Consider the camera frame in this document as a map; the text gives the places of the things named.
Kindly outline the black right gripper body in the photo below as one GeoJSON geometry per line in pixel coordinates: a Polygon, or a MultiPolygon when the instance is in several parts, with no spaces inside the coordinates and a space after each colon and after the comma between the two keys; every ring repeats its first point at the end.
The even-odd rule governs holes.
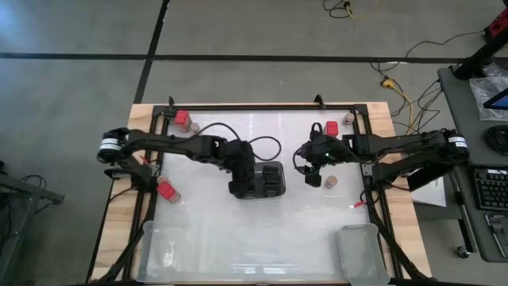
{"type": "Polygon", "coordinates": [[[329,163],[329,146],[323,142],[308,141],[301,146],[300,157],[315,168],[329,163]]]}

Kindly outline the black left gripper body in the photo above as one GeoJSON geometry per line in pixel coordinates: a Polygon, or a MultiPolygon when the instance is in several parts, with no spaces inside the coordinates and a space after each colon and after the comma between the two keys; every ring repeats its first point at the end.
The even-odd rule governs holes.
{"type": "Polygon", "coordinates": [[[232,180],[229,182],[229,189],[253,189],[255,175],[254,157],[243,157],[233,159],[229,164],[232,180]]]}

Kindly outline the dark grey translucent bin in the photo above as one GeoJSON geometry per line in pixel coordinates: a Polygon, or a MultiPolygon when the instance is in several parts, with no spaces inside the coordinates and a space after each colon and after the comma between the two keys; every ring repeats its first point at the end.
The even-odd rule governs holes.
{"type": "MultiPolygon", "coordinates": [[[[281,184],[279,185],[281,188],[281,196],[285,194],[286,192],[286,180],[285,180],[285,174],[283,170],[283,165],[278,161],[270,161],[270,162],[260,162],[255,163],[255,175],[254,175],[254,184],[256,188],[256,198],[255,199],[272,199],[272,198],[278,198],[278,197],[272,197],[272,198],[265,198],[264,197],[264,176],[263,176],[263,166],[266,164],[270,165],[278,165],[279,166],[279,176],[281,178],[281,184]]],[[[246,191],[247,189],[237,189],[238,191],[241,191],[242,193],[246,191]]]]}

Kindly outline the light grey plastic bin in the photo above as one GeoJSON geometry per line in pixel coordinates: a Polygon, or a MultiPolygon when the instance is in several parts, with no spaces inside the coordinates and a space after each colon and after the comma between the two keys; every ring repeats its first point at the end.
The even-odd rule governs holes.
{"type": "Polygon", "coordinates": [[[371,223],[343,226],[336,232],[341,270],[352,286],[387,286],[390,282],[378,232],[371,223]]]}

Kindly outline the clear plastic bin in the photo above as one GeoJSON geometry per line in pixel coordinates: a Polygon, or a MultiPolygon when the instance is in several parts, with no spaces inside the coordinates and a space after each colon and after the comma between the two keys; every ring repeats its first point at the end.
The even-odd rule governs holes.
{"type": "Polygon", "coordinates": [[[148,221],[143,225],[140,264],[135,279],[144,283],[176,282],[184,278],[182,227],[148,221]]]}

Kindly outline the white paper sheet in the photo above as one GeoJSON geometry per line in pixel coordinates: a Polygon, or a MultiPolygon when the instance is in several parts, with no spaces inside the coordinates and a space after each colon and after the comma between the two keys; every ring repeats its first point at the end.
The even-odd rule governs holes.
{"type": "Polygon", "coordinates": [[[447,207],[443,178],[436,179],[411,192],[414,203],[424,203],[437,207],[447,207]]]}

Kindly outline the grey desk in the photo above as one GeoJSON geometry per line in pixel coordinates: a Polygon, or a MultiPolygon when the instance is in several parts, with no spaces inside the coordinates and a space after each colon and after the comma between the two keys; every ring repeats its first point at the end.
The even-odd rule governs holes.
{"type": "Polygon", "coordinates": [[[475,182],[478,174],[508,179],[508,157],[491,150],[483,139],[487,129],[498,123],[479,119],[476,100],[467,80],[457,79],[452,68],[441,68],[437,74],[454,125],[465,138],[470,151],[468,163],[455,168],[453,177],[456,179],[454,184],[461,193],[475,245],[483,260],[508,263],[508,254],[501,254],[491,228],[487,225],[487,211],[477,203],[479,189],[475,182]]]}

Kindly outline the clear plastic bag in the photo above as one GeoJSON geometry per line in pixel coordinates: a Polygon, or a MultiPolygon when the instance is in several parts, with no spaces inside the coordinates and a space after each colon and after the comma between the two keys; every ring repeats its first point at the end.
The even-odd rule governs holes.
{"type": "Polygon", "coordinates": [[[508,76],[471,79],[469,85],[476,100],[480,120],[508,122],[508,76]],[[491,109],[483,106],[485,102],[493,99],[504,90],[507,90],[507,104],[505,110],[491,109]]]}

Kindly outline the black stand pole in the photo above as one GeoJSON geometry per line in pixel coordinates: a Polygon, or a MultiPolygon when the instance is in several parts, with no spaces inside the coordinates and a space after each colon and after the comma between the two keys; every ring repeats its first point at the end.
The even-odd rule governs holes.
{"type": "Polygon", "coordinates": [[[508,38],[501,36],[490,39],[483,47],[481,47],[472,56],[468,57],[454,72],[453,75],[457,79],[470,79],[478,70],[480,70],[483,62],[492,57],[506,43],[508,38]]]}

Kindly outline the black keyboard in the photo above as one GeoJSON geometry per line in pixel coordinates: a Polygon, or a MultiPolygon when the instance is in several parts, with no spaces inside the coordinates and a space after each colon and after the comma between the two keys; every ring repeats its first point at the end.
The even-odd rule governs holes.
{"type": "Polygon", "coordinates": [[[474,168],[473,184],[480,210],[508,212],[508,169],[474,168]]]}

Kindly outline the blue screen tablet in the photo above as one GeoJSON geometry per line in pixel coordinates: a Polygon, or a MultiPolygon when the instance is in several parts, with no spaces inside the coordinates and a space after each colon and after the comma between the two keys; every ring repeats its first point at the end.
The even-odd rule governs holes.
{"type": "Polygon", "coordinates": [[[508,110],[508,88],[484,102],[483,107],[493,110],[508,110]]]}

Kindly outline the red and black device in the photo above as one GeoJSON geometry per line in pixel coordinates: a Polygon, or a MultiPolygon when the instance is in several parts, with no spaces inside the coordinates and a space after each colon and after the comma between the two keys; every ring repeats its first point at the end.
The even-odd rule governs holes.
{"type": "Polygon", "coordinates": [[[498,36],[505,28],[508,28],[508,7],[506,7],[489,25],[485,28],[487,38],[498,36]]]}

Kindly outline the black metal stand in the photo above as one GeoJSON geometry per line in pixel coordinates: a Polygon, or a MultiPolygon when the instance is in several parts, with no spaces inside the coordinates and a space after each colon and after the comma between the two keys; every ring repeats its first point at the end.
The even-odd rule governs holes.
{"type": "Polygon", "coordinates": [[[64,201],[63,195],[49,191],[47,186],[46,179],[40,175],[12,177],[0,160],[0,286],[6,286],[11,280],[33,217],[64,201]]]}

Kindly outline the black metal table frame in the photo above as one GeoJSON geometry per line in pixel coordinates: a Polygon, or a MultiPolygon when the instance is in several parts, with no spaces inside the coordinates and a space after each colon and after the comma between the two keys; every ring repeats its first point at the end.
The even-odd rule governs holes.
{"type": "MultiPolygon", "coordinates": [[[[319,111],[317,102],[277,102],[277,103],[196,103],[176,104],[184,110],[241,111],[319,111]]],[[[327,102],[326,110],[339,110],[346,107],[357,109],[362,114],[358,120],[361,133],[367,131],[381,137],[395,135],[394,122],[386,102],[327,102]]],[[[166,126],[160,112],[163,104],[134,104],[131,107],[128,127],[161,133],[166,126]]],[[[155,204],[148,195],[137,195],[128,191],[118,202],[107,203],[102,218],[97,245],[88,270],[86,282],[91,283],[106,275],[121,252],[132,239],[135,228],[147,214],[148,208],[155,204]]],[[[378,215],[394,239],[414,266],[426,276],[432,276],[425,251],[420,226],[411,195],[406,190],[392,188],[386,190],[375,205],[378,215]]]]}

